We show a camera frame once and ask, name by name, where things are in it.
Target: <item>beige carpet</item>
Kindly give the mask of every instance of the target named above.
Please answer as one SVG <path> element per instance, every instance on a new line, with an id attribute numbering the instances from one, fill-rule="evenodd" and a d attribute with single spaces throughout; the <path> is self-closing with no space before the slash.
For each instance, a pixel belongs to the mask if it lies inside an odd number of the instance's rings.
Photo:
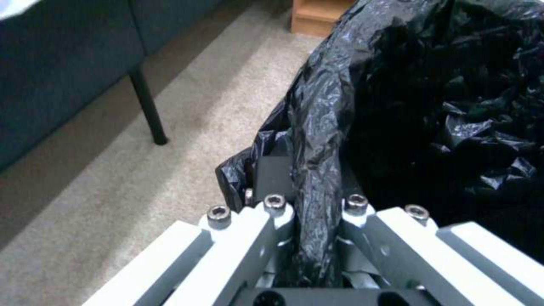
<path id="1" fill-rule="evenodd" d="M 247 147 L 321 39 L 290 1 L 230 1 L 148 58 L 170 138 L 127 78 L 0 173 L 0 305 L 78 305 L 174 220 L 222 203 L 214 168 Z"/>

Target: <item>screw head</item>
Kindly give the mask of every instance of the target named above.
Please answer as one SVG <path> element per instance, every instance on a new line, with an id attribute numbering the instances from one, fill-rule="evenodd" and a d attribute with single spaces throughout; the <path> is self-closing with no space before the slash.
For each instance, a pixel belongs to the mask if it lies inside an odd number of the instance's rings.
<path id="1" fill-rule="evenodd" d="M 351 194 L 345 202 L 346 212 L 354 216 L 363 215 L 367 211 L 367 206 L 367 197 L 358 193 Z"/>
<path id="2" fill-rule="evenodd" d="M 225 205 L 210 207 L 206 215 L 213 229 L 225 229 L 231 224 L 231 210 Z"/>
<path id="3" fill-rule="evenodd" d="M 264 210 L 271 216 L 281 216 L 285 212 L 285 197 L 280 194 L 269 194 L 264 197 Z"/>
<path id="4" fill-rule="evenodd" d="M 253 188 L 247 188 L 244 192 L 244 204 L 245 206 L 251 206 L 253 203 Z"/>
<path id="5" fill-rule="evenodd" d="M 416 204 L 408 204 L 404 206 L 404 211 L 410 217 L 414 218 L 417 222 L 420 222 L 423 225 L 426 225 L 427 220 L 429 220 L 429 211 L 422 206 Z"/>

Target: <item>wooden step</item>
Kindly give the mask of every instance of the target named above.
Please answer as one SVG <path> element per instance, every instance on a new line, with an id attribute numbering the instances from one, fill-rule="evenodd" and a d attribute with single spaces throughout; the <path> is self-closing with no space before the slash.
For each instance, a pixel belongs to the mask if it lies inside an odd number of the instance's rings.
<path id="1" fill-rule="evenodd" d="M 354 0 L 294 0 L 291 31 L 327 36 Z"/>

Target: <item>black metal leg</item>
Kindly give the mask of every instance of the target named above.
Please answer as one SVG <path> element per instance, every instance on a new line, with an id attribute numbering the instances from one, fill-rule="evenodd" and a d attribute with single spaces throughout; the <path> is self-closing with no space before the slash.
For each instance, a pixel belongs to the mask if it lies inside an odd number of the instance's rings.
<path id="1" fill-rule="evenodd" d="M 155 102 L 145 81 L 144 74 L 141 71 L 140 66 L 135 68 L 130 73 L 132 86 L 140 100 L 141 109 L 144 111 L 145 119 L 149 124 L 151 129 L 151 134 L 153 134 L 153 140 L 158 145 L 165 145 L 168 142 L 166 135 L 163 131 L 163 125 L 160 123 L 159 113 L 155 107 Z"/>

